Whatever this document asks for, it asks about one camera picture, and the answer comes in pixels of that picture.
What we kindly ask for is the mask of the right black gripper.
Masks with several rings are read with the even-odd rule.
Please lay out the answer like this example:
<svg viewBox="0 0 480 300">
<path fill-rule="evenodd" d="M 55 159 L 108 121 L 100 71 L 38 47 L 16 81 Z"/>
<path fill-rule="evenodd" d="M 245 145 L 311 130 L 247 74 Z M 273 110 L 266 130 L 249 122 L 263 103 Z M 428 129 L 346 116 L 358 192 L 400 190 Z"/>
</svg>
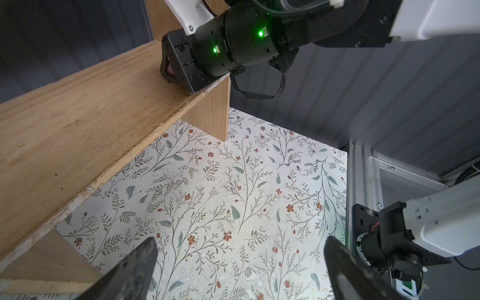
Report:
<svg viewBox="0 0 480 300">
<path fill-rule="evenodd" d="M 161 40 L 162 77 L 188 94 L 205 90 L 216 81 L 196 65 L 193 46 L 193 39 L 183 29 L 170 31 Z"/>
</svg>

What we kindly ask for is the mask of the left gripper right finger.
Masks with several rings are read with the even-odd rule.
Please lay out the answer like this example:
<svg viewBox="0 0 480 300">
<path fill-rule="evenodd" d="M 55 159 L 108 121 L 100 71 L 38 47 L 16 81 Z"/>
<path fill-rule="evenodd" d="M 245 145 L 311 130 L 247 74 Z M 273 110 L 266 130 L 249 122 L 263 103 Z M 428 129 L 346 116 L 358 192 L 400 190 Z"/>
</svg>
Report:
<svg viewBox="0 0 480 300">
<path fill-rule="evenodd" d="M 333 236 L 326 240 L 324 257 L 336 300 L 404 298 Z"/>
</svg>

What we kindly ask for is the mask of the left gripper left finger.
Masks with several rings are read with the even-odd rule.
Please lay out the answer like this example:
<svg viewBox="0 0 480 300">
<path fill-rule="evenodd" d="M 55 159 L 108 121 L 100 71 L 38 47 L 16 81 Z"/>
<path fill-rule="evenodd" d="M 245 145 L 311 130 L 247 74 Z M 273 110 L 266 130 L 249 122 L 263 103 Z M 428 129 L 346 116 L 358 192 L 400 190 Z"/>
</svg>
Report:
<svg viewBox="0 0 480 300">
<path fill-rule="evenodd" d="M 156 241 L 149 237 L 77 299 L 145 300 L 157 257 Z"/>
</svg>

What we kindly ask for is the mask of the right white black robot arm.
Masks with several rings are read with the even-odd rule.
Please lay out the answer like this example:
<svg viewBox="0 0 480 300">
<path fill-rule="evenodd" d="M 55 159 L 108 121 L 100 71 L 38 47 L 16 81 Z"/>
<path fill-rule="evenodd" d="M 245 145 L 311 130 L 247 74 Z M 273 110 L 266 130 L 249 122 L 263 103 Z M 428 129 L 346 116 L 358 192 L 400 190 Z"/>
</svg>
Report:
<svg viewBox="0 0 480 300">
<path fill-rule="evenodd" d="M 168 1 L 181 29 L 161 40 L 161 73 L 189 94 L 224 75 L 267 62 L 285 74 L 301 46 L 382 48 L 438 36 L 476 34 L 478 1 Z"/>
</svg>

